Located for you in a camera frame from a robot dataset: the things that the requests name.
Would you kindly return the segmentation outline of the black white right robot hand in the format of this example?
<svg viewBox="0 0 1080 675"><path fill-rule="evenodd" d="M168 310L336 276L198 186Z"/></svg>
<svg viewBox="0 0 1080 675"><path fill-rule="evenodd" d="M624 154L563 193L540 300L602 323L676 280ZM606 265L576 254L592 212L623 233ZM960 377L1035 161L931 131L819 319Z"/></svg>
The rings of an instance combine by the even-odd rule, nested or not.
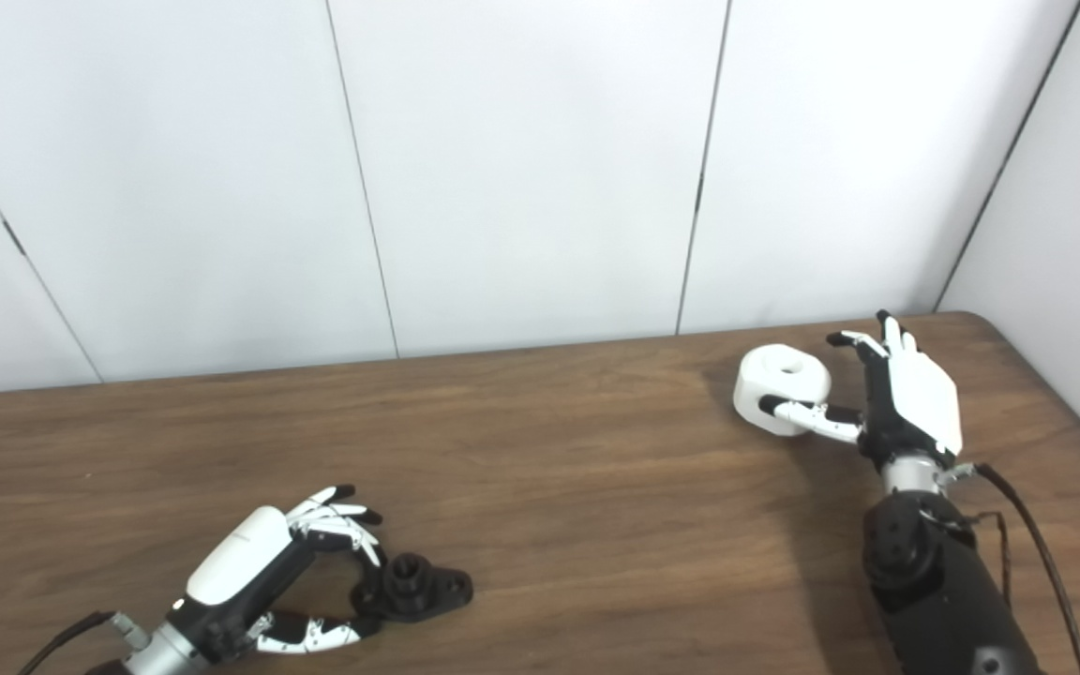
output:
<svg viewBox="0 0 1080 675"><path fill-rule="evenodd" d="M864 367L864 409L766 394L757 406L769 417L826 438L856 445L882 467L892 458L922 456L949 469L964 448L955 381L886 310L877 313L881 337L840 330L834 347L852 347Z"/></svg>

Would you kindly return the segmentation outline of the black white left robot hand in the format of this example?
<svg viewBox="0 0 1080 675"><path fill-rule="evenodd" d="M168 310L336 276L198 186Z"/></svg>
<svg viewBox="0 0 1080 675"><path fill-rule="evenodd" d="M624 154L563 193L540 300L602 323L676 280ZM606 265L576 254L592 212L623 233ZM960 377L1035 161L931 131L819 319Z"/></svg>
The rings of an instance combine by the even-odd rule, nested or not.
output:
<svg viewBox="0 0 1080 675"><path fill-rule="evenodd" d="M351 484L329 486L283 512L254 509L186 582L166 624L193 658L222 664L249 653L300 656L346 648L382 631L382 620L309 616L274 605L321 554L351 554L363 572L381 571L384 551L372 526L381 514L351 503Z"/></svg>

